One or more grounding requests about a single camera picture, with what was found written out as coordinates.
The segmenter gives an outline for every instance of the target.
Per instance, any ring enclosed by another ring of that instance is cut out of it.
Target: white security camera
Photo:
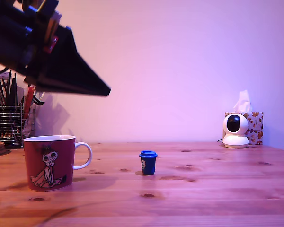
[[[226,132],[223,143],[227,148],[246,148],[249,144],[245,136],[248,121],[243,115],[239,113],[228,115],[223,121],[223,129]]]

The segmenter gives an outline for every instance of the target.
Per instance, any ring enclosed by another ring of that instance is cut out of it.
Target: pencil holder
[[[19,106],[5,106],[0,105],[0,141],[4,142],[6,148],[22,148],[23,147],[23,129],[27,126],[27,121],[24,116],[31,117],[33,114],[33,120],[31,123],[31,132],[29,136],[35,134],[35,110],[29,113],[23,112],[22,103]]]

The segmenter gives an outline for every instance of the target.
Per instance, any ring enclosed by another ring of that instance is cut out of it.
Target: number 3
[[[145,168],[146,167],[145,161],[141,160],[141,163],[142,163],[142,168]]]

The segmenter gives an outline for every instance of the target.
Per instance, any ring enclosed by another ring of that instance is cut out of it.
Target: blue lid
[[[157,153],[150,150],[141,151],[140,157],[157,157]]]

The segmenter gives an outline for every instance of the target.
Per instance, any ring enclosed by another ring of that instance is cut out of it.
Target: camera lens
[[[240,129],[240,117],[232,115],[227,120],[227,129],[231,132],[237,132]]]

